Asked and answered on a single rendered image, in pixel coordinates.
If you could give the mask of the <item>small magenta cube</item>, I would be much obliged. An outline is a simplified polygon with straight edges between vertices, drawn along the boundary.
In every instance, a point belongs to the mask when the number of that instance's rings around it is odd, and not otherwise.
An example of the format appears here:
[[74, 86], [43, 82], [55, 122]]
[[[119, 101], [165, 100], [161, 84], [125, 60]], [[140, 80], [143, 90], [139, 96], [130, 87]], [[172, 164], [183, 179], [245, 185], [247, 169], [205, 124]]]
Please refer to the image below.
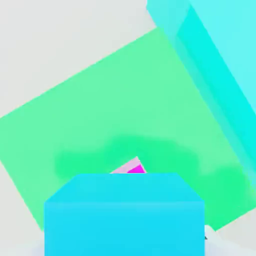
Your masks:
[[144, 166], [139, 158], [136, 156], [127, 163], [111, 172], [111, 174], [129, 174], [129, 173], [146, 173]]

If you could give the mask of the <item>large cyan box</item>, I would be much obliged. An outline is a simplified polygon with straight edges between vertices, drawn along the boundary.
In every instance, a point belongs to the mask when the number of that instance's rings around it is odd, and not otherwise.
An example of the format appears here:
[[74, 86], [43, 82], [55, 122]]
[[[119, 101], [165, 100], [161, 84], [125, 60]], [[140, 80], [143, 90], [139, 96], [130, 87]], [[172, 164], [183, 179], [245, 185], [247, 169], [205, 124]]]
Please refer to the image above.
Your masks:
[[147, 0], [256, 188], [256, 0]]

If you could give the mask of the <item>large green box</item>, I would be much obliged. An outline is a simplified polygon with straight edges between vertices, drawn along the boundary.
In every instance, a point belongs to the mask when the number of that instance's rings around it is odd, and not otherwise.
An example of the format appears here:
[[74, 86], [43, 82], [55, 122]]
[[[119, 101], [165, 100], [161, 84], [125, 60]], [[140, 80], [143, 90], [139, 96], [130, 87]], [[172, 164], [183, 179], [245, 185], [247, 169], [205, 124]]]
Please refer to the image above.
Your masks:
[[77, 174], [133, 158], [178, 173], [219, 229], [256, 208], [256, 188], [177, 53], [154, 29], [0, 118], [0, 161], [39, 227]]

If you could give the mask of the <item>small blue cube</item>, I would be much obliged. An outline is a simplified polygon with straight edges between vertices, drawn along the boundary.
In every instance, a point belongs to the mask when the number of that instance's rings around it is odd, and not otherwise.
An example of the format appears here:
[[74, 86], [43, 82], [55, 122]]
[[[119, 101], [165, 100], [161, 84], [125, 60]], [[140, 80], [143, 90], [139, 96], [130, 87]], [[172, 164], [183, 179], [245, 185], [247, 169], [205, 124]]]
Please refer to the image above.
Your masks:
[[80, 174], [44, 204], [44, 255], [205, 256], [204, 226], [175, 173]]

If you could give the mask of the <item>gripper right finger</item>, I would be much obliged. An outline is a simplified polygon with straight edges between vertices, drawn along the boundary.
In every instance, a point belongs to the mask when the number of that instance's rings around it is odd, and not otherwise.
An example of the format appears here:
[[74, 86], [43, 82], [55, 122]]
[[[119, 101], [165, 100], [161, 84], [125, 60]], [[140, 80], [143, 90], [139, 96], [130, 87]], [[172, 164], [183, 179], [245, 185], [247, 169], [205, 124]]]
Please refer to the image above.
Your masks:
[[243, 256], [243, 249], [224, 241], [209, 225], [204, 226], [205, 256]]

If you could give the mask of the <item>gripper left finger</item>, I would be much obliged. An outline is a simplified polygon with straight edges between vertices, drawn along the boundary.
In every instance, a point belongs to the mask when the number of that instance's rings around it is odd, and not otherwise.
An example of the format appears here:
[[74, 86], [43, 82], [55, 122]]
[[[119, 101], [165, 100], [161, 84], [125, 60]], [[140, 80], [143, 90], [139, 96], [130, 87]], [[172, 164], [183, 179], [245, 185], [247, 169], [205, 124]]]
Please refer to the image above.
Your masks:
[[45, 246], [43, 243], [35, 244], [30, 250], [29, 256], [45, 256]]

